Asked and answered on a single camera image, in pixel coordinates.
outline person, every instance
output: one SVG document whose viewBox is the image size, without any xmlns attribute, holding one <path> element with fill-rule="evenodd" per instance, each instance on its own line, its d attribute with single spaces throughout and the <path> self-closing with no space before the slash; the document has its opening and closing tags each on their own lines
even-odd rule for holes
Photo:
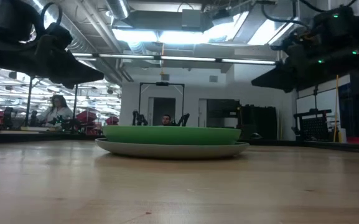
<svg viewBox="0 0 359 224">
<path fill-rule="evenodd" d="M 171 125 L 171 116 L 169 116 L 168 114 L 165 114 L 162 117 L 162 125 L 163 126 L 170 126 Z"/>
<path fill-rule="evenodd" d="M 49 123 L 54 118 L 62 116 L 63 119 L 71 119 L 73 112 L 67 106 L 66 99 L 62 95 L 54 95 L 51 99 L 52 107 L 44 111 L 38 119 L 41 123 L 46 122 L 46 127 L 53 127 L 54 124 Z"/>
</svg>

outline woman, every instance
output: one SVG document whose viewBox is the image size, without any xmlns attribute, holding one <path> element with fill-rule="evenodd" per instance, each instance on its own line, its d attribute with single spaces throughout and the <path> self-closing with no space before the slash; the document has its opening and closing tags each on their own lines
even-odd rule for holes
<svg viewBox="0 0 359 224">
<path fill-rule="evenodd" d="M 54 95 L 51 99 L 52 107 L 47 109 L 39 116 L 41 122 L 46 122 L 46 127 L 53 127 L 54 124 L 49 123 L 54 118 L 62 116 L 63 119 L 70 119 L 73 116 L 73 112 L 68 108 L 66 99 L 62 95 Z"/>
</svg>

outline wooden table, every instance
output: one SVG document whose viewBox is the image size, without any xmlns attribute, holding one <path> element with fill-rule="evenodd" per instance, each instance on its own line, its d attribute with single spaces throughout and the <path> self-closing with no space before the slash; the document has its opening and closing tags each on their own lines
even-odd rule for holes
<svg viewBox="0 0 359 224">
<path fill-rule="evenodd" d="M 359 224 L 359 154 L 254 146 L 155 161 L 88 141 L 0 144 L 0 223 Z"/>
</svg>

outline man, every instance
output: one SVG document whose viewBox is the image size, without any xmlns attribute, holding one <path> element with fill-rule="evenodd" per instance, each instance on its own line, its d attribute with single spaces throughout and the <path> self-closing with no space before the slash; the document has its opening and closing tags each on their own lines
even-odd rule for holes
<svg viewBox="0 0 359 224">
<path fill-rule="evenodd" d="M 162 125 L 163 126 L 171 126 L 171 116 L 169 116 L 168 114 L 165 114 L 162 117 Z"/>
</svg>

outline plate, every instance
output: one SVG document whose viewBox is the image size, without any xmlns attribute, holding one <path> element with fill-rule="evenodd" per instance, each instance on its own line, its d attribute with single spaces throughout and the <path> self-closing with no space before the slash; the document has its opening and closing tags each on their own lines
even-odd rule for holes
<svg viewBox="0 0 359 224">
<path fill-rule="evenodd" d="M 195 128 L 175 126 L 103 126 L 111 142 L 164 145 L 231 145 L 241 130 L 230 128 Z"/>
<path fill-rule="evenodd" d="M 96 144 L 109 152 L 136 157 L 158 159 L 216 159 L 231 157 L 243 152 L 248 143 L 237 142 L 228 146 L 178 146 L 156 144 L 133 144 L 110 142 L 107 139 L 96 139 Z"/>
</svg>

